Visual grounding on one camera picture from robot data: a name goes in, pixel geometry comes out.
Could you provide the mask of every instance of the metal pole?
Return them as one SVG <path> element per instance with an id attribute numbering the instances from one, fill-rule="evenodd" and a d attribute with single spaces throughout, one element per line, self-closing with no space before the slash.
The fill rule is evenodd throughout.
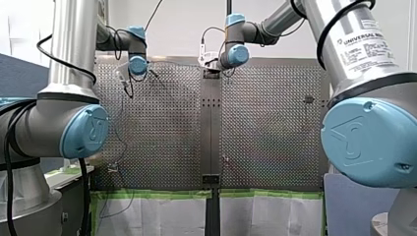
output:
<path id="1" fill-rule="evenodd" d="M 232 0 L 227 0 L 227 16 L 232 14 Z"/>

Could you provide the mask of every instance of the white wall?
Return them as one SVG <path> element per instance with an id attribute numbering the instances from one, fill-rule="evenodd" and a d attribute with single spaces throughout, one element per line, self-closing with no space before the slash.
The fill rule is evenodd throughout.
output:
<path id="1" fill-rule="evenodd" d="M 51 0 L 0 0 L 0 53 L 48 66 L 48 58 L 35 46 L 51 34 L 52 19 Z"/>
<path id="2" fill-rule="evenodd" d="M 285 0 L 234 0 L 233 10 L 260 22 Z M 403 68 L 417 71 L 416 0 L 379 0 L 373 11 Z M 158 0 L 108 0 L 109 21 L 116 28 L 144 26 Z M 203 31 L 223 28 L 226 0 L 164 0 L 148 31 L 149 55 L 197 56 Z M 0 0 L 0 53 L 47 66 L 35 44 L 52 32 L 52 0 Z M 208 50 L 217 51 L 224 36 L 211 31 Z M 252 56 L 315 58 L 316 42 L 306 23 L 278 45 L 250 45 Z"/>
<path id="3" fill-rule="evenodd" d="M 248 21 L 260 22 L 285 0 L 235 0 L 233 12 L 243 13 Z M 373 11 L 404 68 L 409 65 L 410 5 L 415 0 L 379 0 Z M 147 23 L 158 0 L 109 0 L 109 21 L 116 28 Z M 202 32 L 210 26 L 223 27 L 225 0 L 165 0 L 149 31 L 149 55 L 197 56 Z M 211 32 L 209 50 L 218 50 L 223 41 L 220 32 Z M 315 58 L 316 42 L 308 24 L 283 38 L 278 45 L 261 48 L 250 45 L 252 56 Z"/>
<path id="4" fill-rule="evenodd" d="M 410 68 L 417 71 L 417 2 L 411 1 L 410 11 Z"/>

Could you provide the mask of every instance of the diamond plate panel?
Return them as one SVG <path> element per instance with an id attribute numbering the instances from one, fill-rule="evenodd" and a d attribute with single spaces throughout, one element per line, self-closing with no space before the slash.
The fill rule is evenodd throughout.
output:
<path id="1" fill-rule="evenodd" d="M 223 80 L 221 188 L 322 186 L 326 73 L 311 63 L 286 64 L 247 66 Z"/>
<path id="2" fill-rule="evenodd" d="M 134 83 L 130 99 L 112 76 L 119 64 L 113 56 L 97 57 L 96 94 L 110 113 L 111 129 L 95 187 L 201 189 L 200 69 L 150 64 L 157 77 L 149 73 Z M 109 172 L 115 162 L 119 172 Z"/>

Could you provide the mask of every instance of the light blue joint cap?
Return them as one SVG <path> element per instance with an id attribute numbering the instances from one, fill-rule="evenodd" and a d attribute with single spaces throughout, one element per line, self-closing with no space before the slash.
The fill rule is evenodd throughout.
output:
<path id="1" fill-rule="evenodd" d="M 142 56 L 133 56 L 129 61 L 129 69 L 135 76 L 142 76 L 147 72 L 148 62 Z"/>
<path id="2" fill-rule="evenodd" d="M 108 114 L 100 105 L 88 105 L 68 123 L 61 137 L 61 155 L 86 158 L 100 151 L 108 135 Z"/>
<path id="3" fill-rule="evenodd" d="M 417 119 L 389 102 L 356 97 L 328 112 L 322 144 L 353 181 L 382 188 L 417 186 Z"/>
<path id="4" fill-rule="evenodd" d="M 245 45 L 238 44 L 230 48 L 228 53 L 230 65 L 240 66 L 248 62 L 249 50 Z"/>
<path id="5" fill-rule="evenodd" d="M 0 97 L 0 106 L 13 103 L 15 101 L 30 99 L 29 97 Z"/>
<path id="6" fill-rule="evenodd" d="M 143 27 L 128 27 L 128 31 L 143 39 L 144 41 L 147 40 L 145 29 Z"/>
<path id="7" fill-rule="evenodd" d="M 246 22 L 245 16 L 243 14 L 233 13 L 227 16 L 226 18 L 227 27 L 233 26 L 241 22 Z"/>

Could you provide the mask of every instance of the robotic arm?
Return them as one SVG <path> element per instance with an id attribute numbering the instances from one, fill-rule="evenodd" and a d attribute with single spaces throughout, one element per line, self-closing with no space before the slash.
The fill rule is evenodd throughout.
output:
<path id="1" fill-rule="evenodd" d="M 144 29 L 111 31 L 97 11 L 96 0 L 56 0 L 47 87 L 37 99 L 0 99 L 0 235 L 61 235 L 61 195 L 50 192 L 39 158 L 83 159 L 103 146 L 109 125 L 92 89 L 95 49 L 126 50 L 132 74 L 147 70 Z"/>
<path id="2" fill-rule="evenodd" d="M 329 160 L 357 183 L 371 187 L 417 186 L 417 75 L 394 62 L 373 0 L 288 0 L 261 24 L 240 14 L 226 20 L 221 70 L 249 60 L 245 42 L 271 45 L 305 17 L 318 42 L 318 60 L 334 94 L 322 128 Z"/>

